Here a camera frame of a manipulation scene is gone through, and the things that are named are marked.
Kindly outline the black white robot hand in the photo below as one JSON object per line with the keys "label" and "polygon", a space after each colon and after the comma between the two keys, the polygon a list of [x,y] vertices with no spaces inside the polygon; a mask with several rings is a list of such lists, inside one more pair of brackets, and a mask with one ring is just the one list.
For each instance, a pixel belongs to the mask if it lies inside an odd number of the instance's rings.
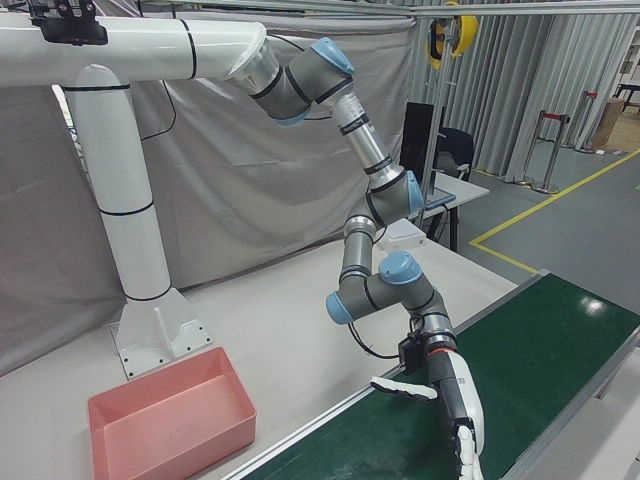
{"label": "black white robot hand", "polygon": [[439,348],[427,355],[428,384],[399,382],[374,376],[370,385],[381,392],[419,401],[438,400],[444,409],[455,447],[459,479],[483,479],[484,413],[471,371],[455,350]]}

